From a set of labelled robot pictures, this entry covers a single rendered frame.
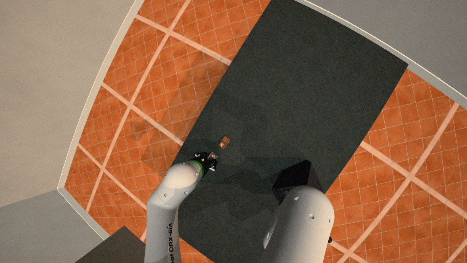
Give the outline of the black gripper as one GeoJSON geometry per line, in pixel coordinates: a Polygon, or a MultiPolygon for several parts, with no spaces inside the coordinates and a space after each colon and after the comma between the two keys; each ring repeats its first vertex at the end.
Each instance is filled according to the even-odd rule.
{"type": "Polygon", "coordinates": [[[207,158],[210,157],[212,154],[213,154],[213,152],[212,152],[212,153],[208,153],[208,154],[207,154],[207,152],[201,152],[201,153],[198,153],[198,152],[197,152],[197,153],[194,155],[194,157],[202,157],[202,158],[204,158],[204,159],[206,160],[207,164],[208,164],[208,170],[212,170],[212,172],[214,172],[214,171],[216,170],[216,165],[217,165],[217,162],[218,162],[218,161],[216,161],[218,155],[217,155],[214,159],[212,159],[212,160],[207,160],[207,158]],[[212,163],[214,163],[213,166],[211,166],[212,163]]]}

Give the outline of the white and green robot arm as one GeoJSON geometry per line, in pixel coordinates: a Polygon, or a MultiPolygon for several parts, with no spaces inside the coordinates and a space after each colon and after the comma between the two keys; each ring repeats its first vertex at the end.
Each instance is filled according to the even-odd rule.
{"type": "MultiPolygon", "coordinates": [[[[194,157],[166,172],[146,204],[144,263],[181,263],[178,208],[208,171],[206,160],[194,157]]],[[[283,190],[263,237],[259,263],[323,263],[334,223],[328,197],[310,186],[283,190]]]]}

